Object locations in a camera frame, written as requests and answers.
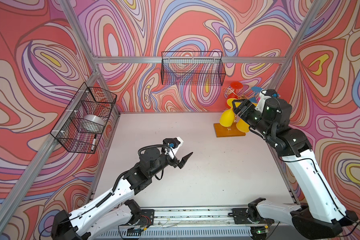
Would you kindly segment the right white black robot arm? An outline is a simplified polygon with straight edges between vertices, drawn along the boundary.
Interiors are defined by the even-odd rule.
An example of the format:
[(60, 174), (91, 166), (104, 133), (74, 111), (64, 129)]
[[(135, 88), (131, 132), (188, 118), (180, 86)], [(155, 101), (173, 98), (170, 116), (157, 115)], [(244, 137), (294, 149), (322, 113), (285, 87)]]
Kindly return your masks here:
[(258, 198), (248, 204), (247, 219), (250, 222), (276, 220), (295, 227), (309, 240), (344, 237), (344, 227), (360, 226), (357, 214), (347, 210), (331, 189), (307, 136), (289, 127), (290, 104), (269, 97), (257, 105), (247, 99), (234, 100), (232, 105), (235, 115), (288, 166), (307, 201), (305, 205), (287, 205)]

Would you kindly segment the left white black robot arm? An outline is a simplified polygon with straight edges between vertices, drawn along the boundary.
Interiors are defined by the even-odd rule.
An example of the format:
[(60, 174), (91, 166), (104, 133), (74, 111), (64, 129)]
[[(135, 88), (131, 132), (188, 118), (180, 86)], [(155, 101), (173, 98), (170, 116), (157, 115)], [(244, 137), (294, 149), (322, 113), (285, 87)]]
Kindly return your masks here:
[(193, 153), (179, 161), (175, 155), (177, 149), (173, 144), (151, 145), (139, 149), (140, 161), (132, 169), (121, 173), (110, 190), (77, 213), (61, 211), (55, 216), (51, 226), (52, 239), (80, 239), (78, 231), (88, 230), (89, 221), (105, 215), (106, 210), (111, 210), (146, 188), (151, 184), (152, 177), (162, 172), (166, 166), (182, 169)]

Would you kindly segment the yellow wine glass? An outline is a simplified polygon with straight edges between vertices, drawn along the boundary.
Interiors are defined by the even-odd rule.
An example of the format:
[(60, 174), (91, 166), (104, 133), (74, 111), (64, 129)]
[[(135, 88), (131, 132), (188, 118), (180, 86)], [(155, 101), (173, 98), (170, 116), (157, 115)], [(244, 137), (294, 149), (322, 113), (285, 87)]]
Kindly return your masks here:
[(250, 131), (250, 126), (242, 119), (236, 123), (236, 128), (242, 133), (248, 133)]
[(226, 101), (226, 110), (223, 112), (220, 118), (220, 125), (225, 128), (230, 128), (235, 122), (236, 116), (233, 111), (233, 101), (237, 100), (235, 98), (229, 98)]

